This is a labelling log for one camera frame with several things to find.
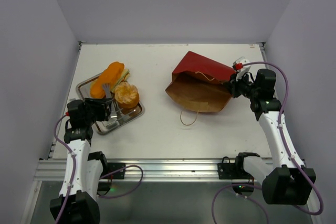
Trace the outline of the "metal tongs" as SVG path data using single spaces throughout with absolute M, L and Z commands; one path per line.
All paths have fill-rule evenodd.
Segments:
M 110 91 L 110 84 L 103 84 L 102 88 L 105 92 L 106 98 L 111 100 L 111 114 L 110 114 L 110 118 L 111 119 L 118 119 L 118 116 L 120 116 L 120 109 L 118 107 L 118 104 L 116 102 L 116 100 L 112 97 L 112 93 Z

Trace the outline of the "orange fake pastry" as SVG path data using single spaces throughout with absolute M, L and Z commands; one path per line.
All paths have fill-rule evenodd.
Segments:
M 107 69 L 98 77 L 96 82 L 91 85 L 90 95 L 94 99 L 102 99 L 105 96 L 105 91 L 102 88 L 103 84 L 109 84 L 112 88 L 121 78 L 124 71 L 124 64 L 120 62 L 111 63 Z

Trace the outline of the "sugared round fake bun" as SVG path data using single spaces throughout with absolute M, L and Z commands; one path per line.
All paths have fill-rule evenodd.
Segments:
M 140 101 L 137 87 L 128 82 L 122 82 L 116 86 L 114 89 L 114 98 L 122 109 L 134 108 Z

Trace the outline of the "red brown paper bag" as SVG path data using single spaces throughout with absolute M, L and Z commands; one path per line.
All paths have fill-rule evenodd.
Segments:
M 220 112 L 232 97 L 224 84 L 234 73 L 232 67 L 188 51 L 173 70 L 165 92 L 183 110 Z

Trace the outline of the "fake triangle sandwich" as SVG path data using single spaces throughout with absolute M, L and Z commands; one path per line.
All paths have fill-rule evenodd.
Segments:
M 124 70 L 123 70 L 123 72 L 122 72 L 119 80 L 114 84 L 114 86 L 111 88 L 111 90 L 113 91 L 116 88 L 116 86 L 118 86 L 120 83 L 127 81 L 127 79 L 129 78 L 129 76 L 130 76 L 129 69 L 128 68 L 124 68 Z

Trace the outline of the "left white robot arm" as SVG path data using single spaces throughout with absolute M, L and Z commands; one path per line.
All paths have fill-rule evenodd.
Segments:
M 55 223 L 100 222 L 97 191 L 108 163 L 103 152 L 91 151 L 92 126 L 109 120 L 111 104 L 111 98 L 85 98 L 67 104 L 64 139 L 56 138 L 67 150 L 65 176 L 58 197 L 49 205 Z

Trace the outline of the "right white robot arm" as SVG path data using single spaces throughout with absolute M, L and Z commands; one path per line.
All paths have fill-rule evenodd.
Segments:
M 261 184 L 262 195 L 270 205 L 305 205 L 316 181 L 312 168 L 307 168 L 297 154 L 281 112 L 281 102 L 275 97 L 276 73 L 269 69 L 257 71 L 254 80 L 248 73 L 231 75 L 224 83 L 233 98 L 244 96 L 262 128 L 271 151 L 273 168 L 260 155 L 242 152 L 235 158 L 235 169 L 248 173 Z

